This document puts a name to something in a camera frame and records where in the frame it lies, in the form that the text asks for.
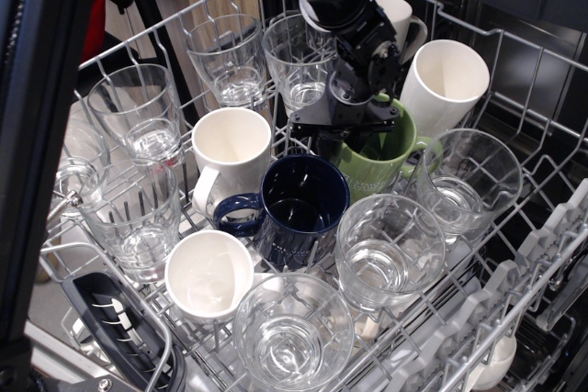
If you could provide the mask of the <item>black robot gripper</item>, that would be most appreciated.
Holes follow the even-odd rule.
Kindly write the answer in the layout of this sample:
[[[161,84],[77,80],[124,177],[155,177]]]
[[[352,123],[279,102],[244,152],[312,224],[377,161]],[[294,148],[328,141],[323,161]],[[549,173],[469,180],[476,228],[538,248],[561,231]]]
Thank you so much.
[[[345,144],[328,138],[346,138],[346,145],[360,153],[373,133],[394,130],[399,112],[391,104],[379,104],[376,96],[400,70],[395,29],[388,19],[313,26],[334,39],[336,57],[321,98],[295,111],[288,128],[295,137],[315,137],[313,151],[338,167]]]

